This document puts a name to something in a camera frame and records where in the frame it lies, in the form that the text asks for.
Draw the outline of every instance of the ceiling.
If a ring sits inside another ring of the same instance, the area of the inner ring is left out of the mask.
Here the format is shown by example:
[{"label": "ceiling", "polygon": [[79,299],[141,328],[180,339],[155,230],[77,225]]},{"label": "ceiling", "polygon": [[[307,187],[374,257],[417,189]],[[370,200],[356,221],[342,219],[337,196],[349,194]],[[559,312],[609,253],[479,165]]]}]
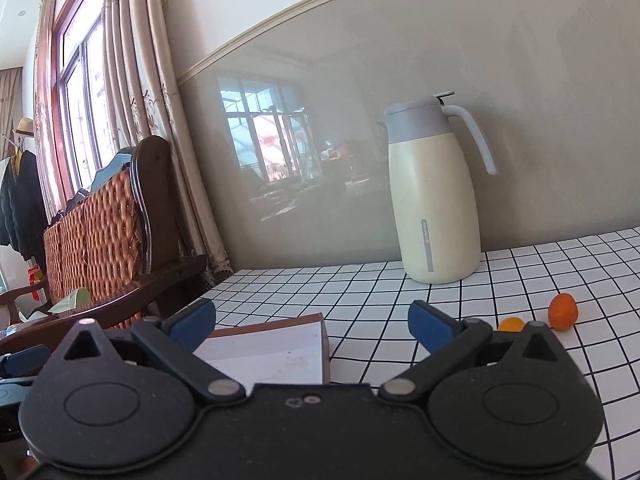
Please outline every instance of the ceiling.
[{"label": "ceiling", "polygon": [[40,0],[0,0],[0,70],[24,64],[39,8]]}]

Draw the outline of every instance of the wooden chair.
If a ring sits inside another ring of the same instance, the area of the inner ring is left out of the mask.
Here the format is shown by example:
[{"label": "wooden chair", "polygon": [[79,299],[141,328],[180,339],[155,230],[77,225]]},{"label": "wooden chair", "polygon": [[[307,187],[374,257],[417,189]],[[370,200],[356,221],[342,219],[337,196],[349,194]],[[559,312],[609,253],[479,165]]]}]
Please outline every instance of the wooden chair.
[{"label": "wooden chair", "polygon": [[47,228],[46,277],[0,295],[12,322],[17,318],[15,300],[34,290],[43,290],[47,303],[25,316],[46,312],[80,286],[89,290],[94,302],[9,328],[0,338],[0,354],[36,344],[53,351],[83,317],[95,318],[104,328],[124,328],[145,315],[167,317],[201,293],[197,279],[206,256],[178,254],[181,216],[169,143],[151,136],[128,155],[129,165],[121,168],[119,158],[117,173],[108,181],[105,168],[98,189],[92,186],[88,196]]}]

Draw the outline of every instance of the window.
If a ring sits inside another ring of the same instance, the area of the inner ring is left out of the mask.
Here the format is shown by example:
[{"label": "window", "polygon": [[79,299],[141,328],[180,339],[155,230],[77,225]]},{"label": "window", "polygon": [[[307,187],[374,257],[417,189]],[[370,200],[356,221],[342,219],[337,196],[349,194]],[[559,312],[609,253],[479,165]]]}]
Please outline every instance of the window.
[{"label": "window", "polygon": [[319,175],[305,109],[292,89],[234,78],[218,83],[241,168],[265,182]]},{"label": "window", "polygon": [[104,85],[103,0],[74,0],[71,4],[66,16],[63,8],[54,28],[53,62],[60,137],[73,194],[91,186],[96,171],[109,163],[116,148]]}]

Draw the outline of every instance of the gray thermos lid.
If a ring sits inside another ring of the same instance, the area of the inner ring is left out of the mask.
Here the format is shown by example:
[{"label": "gray thermos lid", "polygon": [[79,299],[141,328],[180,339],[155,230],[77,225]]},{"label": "gray thermos lid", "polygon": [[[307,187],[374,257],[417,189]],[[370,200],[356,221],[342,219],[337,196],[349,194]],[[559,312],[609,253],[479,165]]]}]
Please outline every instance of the gray thermos lid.
[{"label": "gray thermos lid", "polygon": [[434,96],[391,105],[385,110],[382,124],[389,132],[389,144],[452,131],[442,111],[442,101]]}]

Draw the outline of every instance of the glossy gray wall panel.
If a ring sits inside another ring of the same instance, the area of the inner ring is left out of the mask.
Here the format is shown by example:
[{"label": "glossy gray wall panel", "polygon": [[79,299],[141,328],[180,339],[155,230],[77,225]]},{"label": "glossy gray wall panel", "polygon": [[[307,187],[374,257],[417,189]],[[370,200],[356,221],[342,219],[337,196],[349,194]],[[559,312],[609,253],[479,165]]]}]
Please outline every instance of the glossy gray wall panel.
[{"label": "glossy gray wall panel", "polygon": [[639,224],[639,76],[640,0],[334,0],[180,91],[234,265],[320,266],[399,258],[376,121],[445,90],[484,250]]}]

